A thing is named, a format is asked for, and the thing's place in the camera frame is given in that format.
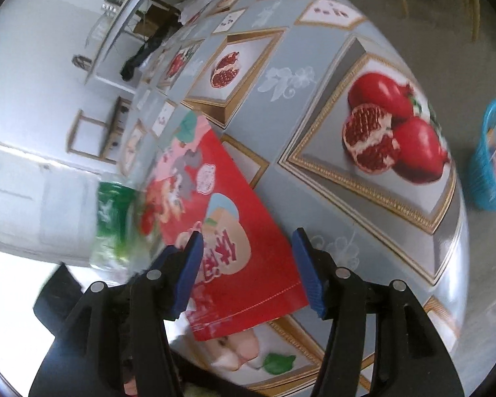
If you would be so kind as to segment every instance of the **split pomegranate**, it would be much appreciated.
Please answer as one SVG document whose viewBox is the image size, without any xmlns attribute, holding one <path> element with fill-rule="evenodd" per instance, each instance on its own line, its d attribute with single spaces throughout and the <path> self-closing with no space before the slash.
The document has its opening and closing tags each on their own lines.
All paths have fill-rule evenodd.
<svg viewBox="0 0 496 397">
<path fill-rule="evenodd" d="M 224 88 L 238 75 L 241 65 L 238 62 L 239 52 L 230 52 L 218 62 L 213 70 L 211 83 L 213 88 Z"/>
<path fill-rule="evenodd" d="M 391 113 L 393 122 L 401 122 L 414 115 L 413 90 L 409 84 L 399 85 L 392 78 L 376 72 L 365 73 L 349 90 L 349 108 L 373 103 Z"/>
<path fill-rule="evenodd" d="M 400 146 L 393 137 L 392 116 L 374 104 L 353 109 L 345 121 L 342 138 L 358 168 L 377 175 L 392 168 Z"/>
<path fill-rule="evenodd" d="M 441 178 L 450 158 L 425 120 L 412 116 L 394 128 L 393 137 L 400 145 L 399 160 L 393 167 L 397 175 L 414 184 L 427 184 Z"/>
</svg>

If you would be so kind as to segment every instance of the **blue basket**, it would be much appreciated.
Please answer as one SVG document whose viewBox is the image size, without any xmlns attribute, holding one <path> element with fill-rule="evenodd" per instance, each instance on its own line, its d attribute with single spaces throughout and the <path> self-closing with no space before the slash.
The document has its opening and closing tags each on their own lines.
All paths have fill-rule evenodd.
<svg viewBox="0 0 496 397">
<path fill-rule="evenodd" d="M 477 207 L 496 210 L 496 178 L 490 161 L 487 146 L 487 131 L 496 125 L 496 100 L 494 100 L 483 118 L 481 139 L 470 160 L 469 189 Z"/>
</svg>

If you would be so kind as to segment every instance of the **floor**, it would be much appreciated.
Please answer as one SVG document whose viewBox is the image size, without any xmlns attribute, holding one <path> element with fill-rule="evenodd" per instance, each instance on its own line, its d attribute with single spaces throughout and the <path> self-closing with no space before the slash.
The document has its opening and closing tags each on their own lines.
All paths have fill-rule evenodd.
<svg viewBox="0 0 496 397">
<path fill-rule="evenodd" d="M 487 105 L 496 97 L 496 14 L 481 2 L 481 29 L 471 43 L 462 0 L 351 0 L 399 51 L 433 104 L 463 185 Z M 454 353 L 466 395 L 496 362 L 496 213 L 476 210 L 467 189 L 471 266 L 467 315 Z"/>
</svg>

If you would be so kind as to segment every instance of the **red pomegranate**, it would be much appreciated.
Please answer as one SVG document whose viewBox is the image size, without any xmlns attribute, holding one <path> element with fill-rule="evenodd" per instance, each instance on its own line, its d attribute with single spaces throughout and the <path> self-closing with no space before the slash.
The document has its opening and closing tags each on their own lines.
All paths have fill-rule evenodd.
<svg viewBox="0 0 496 397">
<path fill-rule="evenodd" d="M 182 54 L 181 53 L 177 54 L 177 56 L 173 58 L 173 61 L 169 66 L 167 77 L 172 78 L 176 73 L 178 73 L 178 70 L 180 70 L 180 67 L 182 67 L 183 64 L 184 64 L 184 58 Z"/>
<path fill-rule="evenodd" d="M 450 162 L 434 129 L 417 116 L 398 125 L 393 137 L 400 145 L 400 156 L 393 167 L 397 175 L 414 183 L 427 184 L 439 180 L 443 167 Z"/>
<path fill-rule="evenodd" d="M 213 70 L 211 83 L 213 88 L 224 88 L 238 75 L 241 65 L 238 62 L 239 52 L 230 52 L 218 62 Z"/>
<path fill-rule="evenodd" d="M 398 123 L 414 115 L 413 90 L 409 84 L 399 85 L 392 78 L 376 72 L 361 75 L 349 90 L 349 108 L 373 103 L 393 115 Z"/>
<path fill-rule="evenodd" d="M 147 205 L 145 210 L 143 210 L 142 218 L 140 220 L 140 231 L 145 236 L 151 234 L 154 228 L 154 206 Z"/>
<path fill-rule="evenodd" d="M 353 109 L 345 121 L 342 138 L 358 168 L 378 175 L 392 168 L 400 147 L 393 137 L 392 116 L 374 104 Z"/>
</svg>

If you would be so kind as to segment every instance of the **red bag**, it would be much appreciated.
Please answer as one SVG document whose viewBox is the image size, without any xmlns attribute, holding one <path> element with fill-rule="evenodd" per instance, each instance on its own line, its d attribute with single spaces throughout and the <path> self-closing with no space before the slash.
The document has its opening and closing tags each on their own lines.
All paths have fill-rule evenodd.
<svg viewBox="0 0 496 397">
<path fill-rule="evenodd" d="M 147 187 L 163 240 L 182 248 L 193 230 L 204 258 L 186 311 L 194 337 L 233 334 L 307 304 L 288 240 L 223 149 L 190 112 Z"/>
</svg>

